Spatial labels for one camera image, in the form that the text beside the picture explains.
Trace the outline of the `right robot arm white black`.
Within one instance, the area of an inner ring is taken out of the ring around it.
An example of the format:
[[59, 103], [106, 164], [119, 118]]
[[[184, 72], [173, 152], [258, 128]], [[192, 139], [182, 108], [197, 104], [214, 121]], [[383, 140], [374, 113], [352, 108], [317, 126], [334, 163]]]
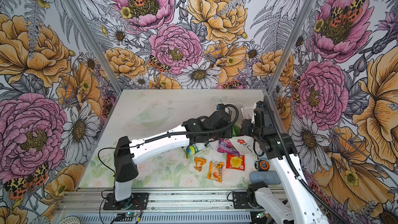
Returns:
[[251, 120], [244, 120], [241, 133], [254, 139], [266, 154], [282, 183], [290, 206], [283, 204], [265, 182], [248, 186], [248, 203], [261, 207], [277, 224], [326, 224], [328, 218], [318, 206], [320, 198], [311, 190], [300, 169], [292, 138], [282, 133], [269, 104], [259, 101]]

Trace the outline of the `green Lays chips bag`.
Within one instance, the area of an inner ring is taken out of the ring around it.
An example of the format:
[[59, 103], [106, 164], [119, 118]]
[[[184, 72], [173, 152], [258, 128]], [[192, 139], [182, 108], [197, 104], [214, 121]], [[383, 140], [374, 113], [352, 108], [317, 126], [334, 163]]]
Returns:
[[238, 125], [234, 125], [233, 127], [232, 127], [232, 136], [233, 137], [239, 137], [239, 136], [241, 136], [241, 133], [240, 133], [240, 131], [241, 131], [241, 128], [238, 126]]

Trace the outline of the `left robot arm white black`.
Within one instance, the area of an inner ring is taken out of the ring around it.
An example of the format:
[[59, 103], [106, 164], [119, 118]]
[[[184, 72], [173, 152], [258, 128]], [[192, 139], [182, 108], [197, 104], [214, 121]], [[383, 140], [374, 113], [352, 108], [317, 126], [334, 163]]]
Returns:
[[160, 153], [196, 144], [208, 146], [218, 139], [230, 139], [240, 110], [232, 104], [220, 104], [210, 116], [184, 121], [181, 125], [148, 138], [121, 137], [114, 151], [116, 202], [132, 198], [132, 181], [138, 177], [137, 165]]

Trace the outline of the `white floral paper bag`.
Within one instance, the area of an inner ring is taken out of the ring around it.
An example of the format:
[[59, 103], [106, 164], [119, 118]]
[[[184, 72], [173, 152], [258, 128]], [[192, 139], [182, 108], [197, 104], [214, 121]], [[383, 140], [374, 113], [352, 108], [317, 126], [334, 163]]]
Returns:
[[[239, 118], [234, 125], [238, 125], [241, 128], [241, 124], [244, 119], [252, 119], [254, 112], [254, 106], [252, 107], [242, 107], [240, 109]], [[232, 137], [229, 138], [232, 145], [237, 149], [241, 155], [260, 155], [264, 154], [261, 151], [260, 146], [258, 143], [254, 141], [252, 137], [241, 135], [239, 137]]]

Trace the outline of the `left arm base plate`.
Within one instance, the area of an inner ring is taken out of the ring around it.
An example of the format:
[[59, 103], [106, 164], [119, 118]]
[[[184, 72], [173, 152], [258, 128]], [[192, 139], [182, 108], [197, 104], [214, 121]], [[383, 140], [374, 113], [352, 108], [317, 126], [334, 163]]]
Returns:
[[148, 204], [148, 193], [133, 193], [125, 200], [117, 201], [114, 193], [109, 193], [105, 198], [103, 210], [145, 210]]

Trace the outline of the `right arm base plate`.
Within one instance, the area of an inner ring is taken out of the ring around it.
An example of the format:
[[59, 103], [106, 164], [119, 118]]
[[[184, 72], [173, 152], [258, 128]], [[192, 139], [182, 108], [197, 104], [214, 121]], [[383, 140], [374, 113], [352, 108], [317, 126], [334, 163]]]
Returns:
[[231, 196], [234, 209], [253, 209], [246, 192], [233, 191]]

